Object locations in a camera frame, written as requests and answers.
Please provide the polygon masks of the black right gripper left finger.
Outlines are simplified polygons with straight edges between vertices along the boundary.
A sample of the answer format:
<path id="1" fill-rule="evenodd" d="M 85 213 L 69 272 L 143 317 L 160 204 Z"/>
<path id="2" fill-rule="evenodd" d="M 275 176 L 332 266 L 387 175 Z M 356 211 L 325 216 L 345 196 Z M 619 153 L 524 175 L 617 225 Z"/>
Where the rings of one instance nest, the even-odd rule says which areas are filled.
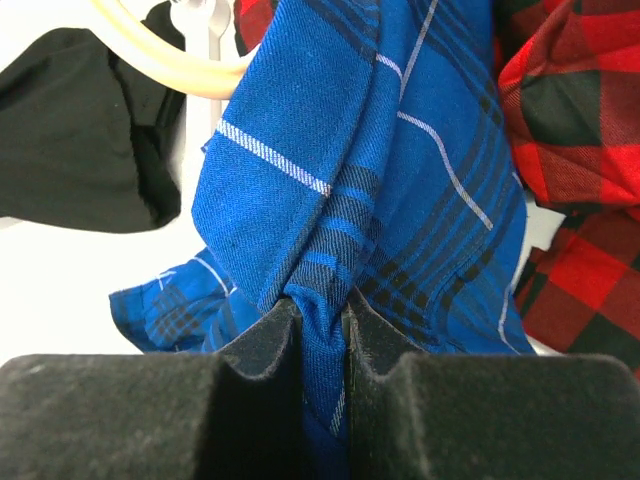
<path id="1" fill-rule="evenodd" d="M 5 479 L 300 479 L 300 314 L 213 354 L 27 355 L 1 369 Z"/>

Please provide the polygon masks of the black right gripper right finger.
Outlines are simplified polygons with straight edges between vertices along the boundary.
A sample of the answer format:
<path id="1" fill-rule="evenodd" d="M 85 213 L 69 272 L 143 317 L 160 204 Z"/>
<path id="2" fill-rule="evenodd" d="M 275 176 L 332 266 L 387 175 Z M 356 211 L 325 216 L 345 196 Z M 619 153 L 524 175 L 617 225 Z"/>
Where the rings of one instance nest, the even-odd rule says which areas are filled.
<path id="1" fill-rule="evenodd" d="M 353 291 L 355 479 L 635 479 L 639 384 L 606 356 L 430 354 Z"/>

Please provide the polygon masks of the blue plaid shirt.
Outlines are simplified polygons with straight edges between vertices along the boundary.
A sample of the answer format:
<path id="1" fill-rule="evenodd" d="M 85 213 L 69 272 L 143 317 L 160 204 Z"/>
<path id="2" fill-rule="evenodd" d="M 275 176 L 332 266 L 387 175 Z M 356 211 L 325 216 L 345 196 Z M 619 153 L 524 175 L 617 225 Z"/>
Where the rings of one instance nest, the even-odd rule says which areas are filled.
<path id="1" fill-rule="evenodd" d="M 432 353 L 528 354 L 526 224 L 488 1 L 283 1 L 213 137 L 205 248 L 110 297 L 144 352 L 213 352 L 288 297 L 319 479 L 345 479 L 352 290 Z"/>

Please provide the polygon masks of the beige plastic hanger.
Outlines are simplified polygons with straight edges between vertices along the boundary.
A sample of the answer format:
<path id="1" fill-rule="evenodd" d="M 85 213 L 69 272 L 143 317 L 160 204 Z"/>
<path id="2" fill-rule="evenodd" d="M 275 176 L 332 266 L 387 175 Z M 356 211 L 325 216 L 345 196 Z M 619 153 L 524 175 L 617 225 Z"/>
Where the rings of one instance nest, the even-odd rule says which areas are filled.
<path id="1" fill-rule="evenodd" d="M 228 100 L 254 55 L 233 63 L 189 55 L 142 25 L 119 1 L 90 1 L 88 28 L 133 68 L 186 95 Z"/>

